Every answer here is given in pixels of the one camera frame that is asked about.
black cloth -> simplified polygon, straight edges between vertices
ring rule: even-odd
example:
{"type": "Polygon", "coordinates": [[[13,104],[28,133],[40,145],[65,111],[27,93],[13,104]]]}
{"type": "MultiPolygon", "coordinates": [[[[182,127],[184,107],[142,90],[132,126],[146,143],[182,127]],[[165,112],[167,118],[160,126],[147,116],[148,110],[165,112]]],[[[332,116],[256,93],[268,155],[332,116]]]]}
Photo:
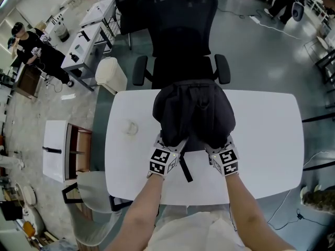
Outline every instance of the black cloth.
{"type": "Polygon", "coordinates": [[[226,94],[209,79],[180,81],[163,88],[152,115],[161,124],[166,146],[177,146],[195,132],[212,148],[224,147],[236,125],[226,94]]]}
{"type": "Polygon", "coordinates": [[[292,17],[292,6],[294,2],[294,0],[275,0],[273,6],[269,9],[269,12],[275,17],[284,7],[286,7],[284,14],[281,16],[281,21],[287,23],[292,17]]]}
{"type": "Polygon", "coordinates": [[[18,47],[17,55],[23,63],[27,63],[30,58],[33,57],[31,51],[33,48],[41,48],[41,57],[35,59],[32,65],[40,68],[45,73],[56,77],[63,84],[67,84],[70,81],[69,75],[61,68],[65,56],[62,52],[54,49],[50,45],[44,44],[40,40],[40,36],[43,34],[39,29],[35,29],[36,33],[27,31],[29,37],[27,40],[19,40],[18,45],[23,48],[20,50],[18,47]]]}

black strap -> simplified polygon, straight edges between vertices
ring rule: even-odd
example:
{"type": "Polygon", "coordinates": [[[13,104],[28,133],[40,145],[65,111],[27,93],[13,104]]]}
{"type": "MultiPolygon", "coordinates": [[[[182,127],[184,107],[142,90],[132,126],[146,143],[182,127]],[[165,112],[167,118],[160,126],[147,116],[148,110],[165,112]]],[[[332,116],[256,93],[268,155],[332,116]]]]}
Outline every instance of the black strap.
{"type": "Polygon", "coordinates": [[[180,163],[180,165],[182,167],[182,170],[184,172],[184,175],[185,175],[185,178],[186,178],[187,182],[192,182],[193,178],[192,178],[192,176],[191,176],[191,174],[190,174],[190,172],[189,172],[189,170],[187,168],[187,165],[185,163],[184,155],[181,155],[181,157],[179,159],[179,163],[180,163]]]}

white trash can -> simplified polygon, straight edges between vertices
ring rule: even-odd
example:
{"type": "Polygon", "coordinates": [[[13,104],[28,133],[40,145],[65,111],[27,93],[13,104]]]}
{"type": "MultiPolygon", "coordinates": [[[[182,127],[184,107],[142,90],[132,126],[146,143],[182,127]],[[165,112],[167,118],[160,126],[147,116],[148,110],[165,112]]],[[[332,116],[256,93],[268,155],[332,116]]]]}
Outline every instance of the white trash can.
{"type": "Polygon", "coordinates": [[[109,92],[115,95],[127,88],[127,77],[116,58],[108,57],[99,62],[95,73],[95,80],[109,92]]]}

black office chair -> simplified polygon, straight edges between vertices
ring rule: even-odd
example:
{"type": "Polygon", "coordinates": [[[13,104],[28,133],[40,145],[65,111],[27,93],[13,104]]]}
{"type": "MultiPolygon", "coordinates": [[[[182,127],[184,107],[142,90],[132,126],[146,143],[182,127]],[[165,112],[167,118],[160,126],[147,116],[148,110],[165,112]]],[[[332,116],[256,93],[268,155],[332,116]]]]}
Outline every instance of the black office chair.
{"type": "Polygon", "coordinates": [[[131,36],[130,34],[135,31],[147,29],[147,23],[143,20],[143,17],[138,12],[137,3],[139,0],[115,0],[116,7],[121,13],[120,17],[120,33],[122,35],[128,34],[129,48],[131,49],[131,36]]]}
{"type": "Polygon", "coordinates": [[[157,57],[153,75],[146,69],[147,56],[136,60],[133,84],[142,86],[144,78],[152,82],[152,89],[161,89],[187,79],[219,78],[221,84],[230,83],[226,58],[215,55],[217,66],[213,74],[208,41],[211,24],[217,10],[217,0],[141,0],[140,10],[148,22],[157,57]]]}

